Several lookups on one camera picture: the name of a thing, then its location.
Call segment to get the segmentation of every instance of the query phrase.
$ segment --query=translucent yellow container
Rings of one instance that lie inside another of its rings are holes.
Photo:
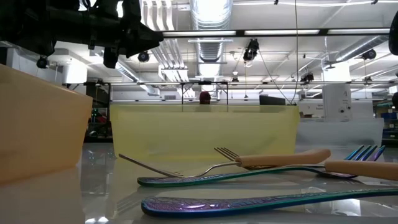
[[[75,166],[92,101],[0,65],[0,184]]]
[[[111,121],[116,155],[150,161],[219,161],[214,147],[227,147],[242,156],[293,154],[299,109],[111,105]]]

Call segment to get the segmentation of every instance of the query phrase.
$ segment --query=fork handle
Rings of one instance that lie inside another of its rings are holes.
[[[328,172],[398,180],[398,163],[371,161],[325,161]]]
[[[287,166],[294,164],[318,164],[330,157],[329,149],[313,149],[286,156],[239,156],[235,158],[241,167],[248,166]]]

